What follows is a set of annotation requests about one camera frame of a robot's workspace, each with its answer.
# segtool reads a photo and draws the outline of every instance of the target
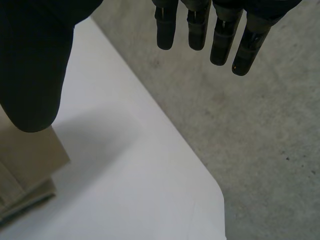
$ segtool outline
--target black robotic finger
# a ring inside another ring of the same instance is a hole
[[[188,8],[189,46],[202,50],[205,46],[211,0],[181,0]]]
[[[214,29],[210,61],[222,66],[226,63],[234,41],[243,8],[239,0],[213,0],[217,20]]]
[[[244,76],[249,72],[271,26],[274,24],[272,21],[247,14],[245,30],[232,64],[234,74]]]
[[[246,75],[271,27],[301,0],[246,0],[247,11],[245,30],[235,55],[232,72],[238,76]]]
[[[156,41],[159,48],[169,50],[173,43],[176,31],[176,15],[179,0],[152,0],[156,6]]]

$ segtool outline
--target cardboard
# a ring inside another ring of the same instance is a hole
[[[53,197],[51,175],[68,162],[52,127],[22,132],[0,108],[0,227]]]

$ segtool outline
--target white sheet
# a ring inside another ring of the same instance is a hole
[[[224,240],[222,192],[89,18],[53,124],[71,164],[58,197],[0,240]]]

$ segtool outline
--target black rubber finger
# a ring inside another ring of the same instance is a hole
[[[243,9],[224,9],[223,12],[219,12],[219,10],[219,8],[216,8],[216,11],[220,13],[219,16],[222,19],[218,17],[216,20],[210,61],[214,65],[222,66],[228,59]]]
[[[249,72],[271,27],[279,20],[266,20],[250,13],[246,19],[245,30],[232,64],[232,72],[238,76]]]
[[[175,38],[178,0],[171,0],[166,7],[156,7],[156,41],[160,49],[169,50]]]
[[[188,11],[189,46],[193,50],[202,50],[205,46],[211,1],[200,11]]]
[[[232,64],[232,72],[234,74],[244,76],[249,72],[269,30],[262,33],[255,33],[250,31],[248,27],[245,28]]]

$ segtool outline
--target gray floor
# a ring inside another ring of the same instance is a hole
[[[320,4],[304,0],[274,26],[245,77],[231,64],[246,19],[217,67],[213,13],[200,52],[183,4],[169,51],[151,0],[105,0],[93,18],[218,181],[228,240],[319,240]]]

